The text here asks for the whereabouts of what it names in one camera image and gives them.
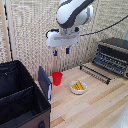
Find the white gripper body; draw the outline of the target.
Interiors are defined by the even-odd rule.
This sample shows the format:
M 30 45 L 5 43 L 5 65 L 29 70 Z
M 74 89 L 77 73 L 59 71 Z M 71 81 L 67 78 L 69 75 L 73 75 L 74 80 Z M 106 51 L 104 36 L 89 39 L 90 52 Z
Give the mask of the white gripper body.
M 77 32 L 68 35 L 61 34 L 59 29 L 51 29 L 46 33 L 46 45 L 48 47 L 59 47 L 73 45 L 78 42 L 79 34 Z

